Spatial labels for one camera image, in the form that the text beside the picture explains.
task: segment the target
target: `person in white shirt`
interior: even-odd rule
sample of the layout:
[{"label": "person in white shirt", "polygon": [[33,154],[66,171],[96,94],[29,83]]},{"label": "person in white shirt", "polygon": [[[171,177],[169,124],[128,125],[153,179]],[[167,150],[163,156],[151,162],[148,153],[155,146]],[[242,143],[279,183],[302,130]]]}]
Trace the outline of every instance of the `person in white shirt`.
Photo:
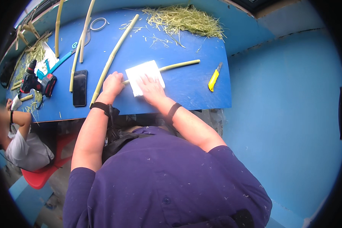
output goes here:
[{"label": "person in white shirt", "polygon": [[[32,123],[31,113],[9,111],[12,101],[8,100],[6,108],[0,104],[0,146],[5,150],[5,157],[27,171],[35,171],[48,165],[54,154],[35,133],[29,133]],[[9,129],[12,123],[18,124],[16,134]]]}]

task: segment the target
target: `yellow utility knife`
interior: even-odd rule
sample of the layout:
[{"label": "yellow utility knife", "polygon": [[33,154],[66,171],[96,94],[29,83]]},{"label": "yellow utility knife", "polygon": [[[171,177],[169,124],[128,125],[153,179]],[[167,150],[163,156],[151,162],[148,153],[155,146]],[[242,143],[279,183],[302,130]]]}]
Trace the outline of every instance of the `yellow utility knife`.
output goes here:
[{"label": "yellow utility knife", "polygon": [[222,64],[223,64],[223,62],[219,63],[217,69],[214,71],[214,74],[213,74],[213,76],[211,77],[211,79],[210,79],[210,81],[208,83],[209,90],[212,91],[212,92],[214,91],[214,84],[215,84],[215,82],[216,82],[216,80],[217,80],[217,78],[219,76],[219,71],[220,71],[220,68],[222,67]]}]

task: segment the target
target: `black wristband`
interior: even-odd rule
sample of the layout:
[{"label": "black wristband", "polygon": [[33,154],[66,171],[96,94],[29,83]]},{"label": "black wristband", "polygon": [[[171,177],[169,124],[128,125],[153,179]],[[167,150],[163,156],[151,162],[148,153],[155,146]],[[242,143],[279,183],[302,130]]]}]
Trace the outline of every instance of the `black wristband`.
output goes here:
[{"label": "black wristband", "polygon": [[167,114],[166,118],[165,118],[165,121],[169,124],[169,125],[173,125],[173,121],[172,121],[172,118],[173,118],[173,115],[175,114],[175,112],[177,111],[177,109],[179,107],[182,107],[181,104],[179,103],[175,103],[171,108],[170,108],[170,111],[169,113]]},{"label": "black wristband", "polygon": [[10,111],[10,124],[13,124],[13,110]]},{"label": "black wristband", "polygon": [[95,102],[92,103],[90,106],[90,109],[92,108],[100,108],[102,110],[104,110],[104,114],[108,117],[110,117],[110,109],[111,109],[112,105],[107,105],[101,102]]}]

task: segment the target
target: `white paper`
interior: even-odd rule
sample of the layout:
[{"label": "white paper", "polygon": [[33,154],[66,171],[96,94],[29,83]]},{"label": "white paper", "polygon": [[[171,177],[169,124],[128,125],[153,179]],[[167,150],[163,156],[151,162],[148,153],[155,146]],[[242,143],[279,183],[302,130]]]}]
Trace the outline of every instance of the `white paper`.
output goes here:
[{"label": "white paper", "polygon": [[131,84],[134,97],[143,96],[141,88],[139,88],[136,79],[140,78],[141,75],[146,74],[149,78],[155,80],[158,78],[162,88],[165,88],[165,82],[161,76],[158,66],[154,60],[140,64],[138,66],[125,70],[129,83]]},{"label": "white paper", "polygon": [[46,51],[44,54],[44,59],[41,62],[37,62],[34,72],[37,73],[37,70],[39,69],[44,73],[44,75],[46,75],[48,70],[46,67],[45,60],[48,59],[48,64],[50,65],[50,68],[52,68],[59,61],[59,59],[56,58],[55,53],[52,51],[52,49],[48,46],[46,42],[43,42],[43,47]]}]

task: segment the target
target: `purple shirt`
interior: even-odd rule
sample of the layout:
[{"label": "purple shirt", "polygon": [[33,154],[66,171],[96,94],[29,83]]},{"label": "purple shirt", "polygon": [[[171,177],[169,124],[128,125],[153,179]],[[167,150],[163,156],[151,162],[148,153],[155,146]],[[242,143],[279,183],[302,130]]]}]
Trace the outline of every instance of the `purple shirt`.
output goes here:
[{"label": "purple shirt", "polygon": [[71,172],[64,227],[266,226],[271,200],[229,147],[205,153],[158,127],[134,132],[154,136],[130,141],[97,172]]}]

